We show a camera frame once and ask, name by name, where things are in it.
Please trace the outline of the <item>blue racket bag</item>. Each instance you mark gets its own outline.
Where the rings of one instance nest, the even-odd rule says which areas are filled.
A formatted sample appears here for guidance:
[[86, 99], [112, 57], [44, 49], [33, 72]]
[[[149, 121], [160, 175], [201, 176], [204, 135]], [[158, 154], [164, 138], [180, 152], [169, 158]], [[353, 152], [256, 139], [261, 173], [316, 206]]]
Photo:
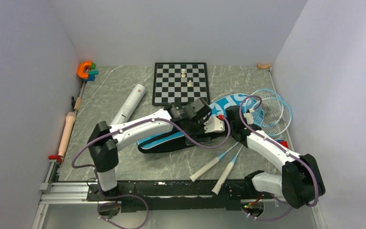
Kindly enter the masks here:
[[[212, 114], [226, 116], [226, 108], [239, 105], [247, 96], [247, 94], [241, 93], [231, 94], [212, 102], [209, 105], [212, 109]], [[169, 153], [194, 145], [178, 130], [156, 134], [142, 139], [136, 144], [138, 150], [143, 154]]]

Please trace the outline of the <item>white shuttlecock tube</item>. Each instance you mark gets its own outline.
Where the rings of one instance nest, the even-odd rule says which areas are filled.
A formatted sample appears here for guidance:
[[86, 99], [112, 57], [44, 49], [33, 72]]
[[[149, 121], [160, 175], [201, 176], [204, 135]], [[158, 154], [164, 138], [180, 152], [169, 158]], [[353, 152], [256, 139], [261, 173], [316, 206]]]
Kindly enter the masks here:
[[118, 125], [128, 122], [145, 93], [146, 88], [143, 85], [135, 85], [135, 87], [119, 109], [118, 113], [111, 121], [110, 125]]

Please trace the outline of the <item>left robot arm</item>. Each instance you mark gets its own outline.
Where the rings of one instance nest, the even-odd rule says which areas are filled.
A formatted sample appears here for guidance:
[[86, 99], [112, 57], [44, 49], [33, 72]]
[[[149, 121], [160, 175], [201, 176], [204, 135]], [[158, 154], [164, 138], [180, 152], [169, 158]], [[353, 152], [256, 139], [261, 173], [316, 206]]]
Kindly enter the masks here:
[[226, 132], [227, 120], [211, 115], [211, 112], [207, 102], [200, 98], [187, 105], [169, 103], [153, 114], [127, 123], [97, 124], [88, 141], [88, 149], [100, 185], [99, 194], [105, 200], [117, 196], [115, 168], [119, 163], [118, 153], [139, 140], [178, 130], [189, 141], [200, 145], [201, 136]]

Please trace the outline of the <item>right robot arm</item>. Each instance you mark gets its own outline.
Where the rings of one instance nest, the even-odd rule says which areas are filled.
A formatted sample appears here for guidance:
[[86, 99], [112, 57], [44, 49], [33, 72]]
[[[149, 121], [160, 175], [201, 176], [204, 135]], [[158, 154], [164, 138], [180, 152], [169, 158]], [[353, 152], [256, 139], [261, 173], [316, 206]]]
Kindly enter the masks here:
[[260, 193], [282, 197], [293, 208], [315, 203], [325, 194], [316, 159], [310, 155], [293, 152], [269, 137], [256, 125], [244, 125], [245, 117], [240, 106], [226, 109], [234, 140], [271, 162], [280, 172], [273, 175], [257, 170], [244, 177], [239, 185], [242, 196], [255, 198]]

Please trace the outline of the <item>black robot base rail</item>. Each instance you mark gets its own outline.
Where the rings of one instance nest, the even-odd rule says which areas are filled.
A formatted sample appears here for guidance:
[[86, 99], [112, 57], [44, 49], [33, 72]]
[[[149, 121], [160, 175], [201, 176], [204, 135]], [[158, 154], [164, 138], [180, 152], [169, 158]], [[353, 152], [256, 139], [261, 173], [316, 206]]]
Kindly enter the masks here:
[[218, 194], [212, 192], [216, 180], [120, 180], [116, 192], [105, 192], [108, 200], [116, 197], [122, 213], [139, 210], [225, 209], [240, 210], [242, 205], [273, 197], [267, 192], [251, 191], [243, 179], [229, 179]]

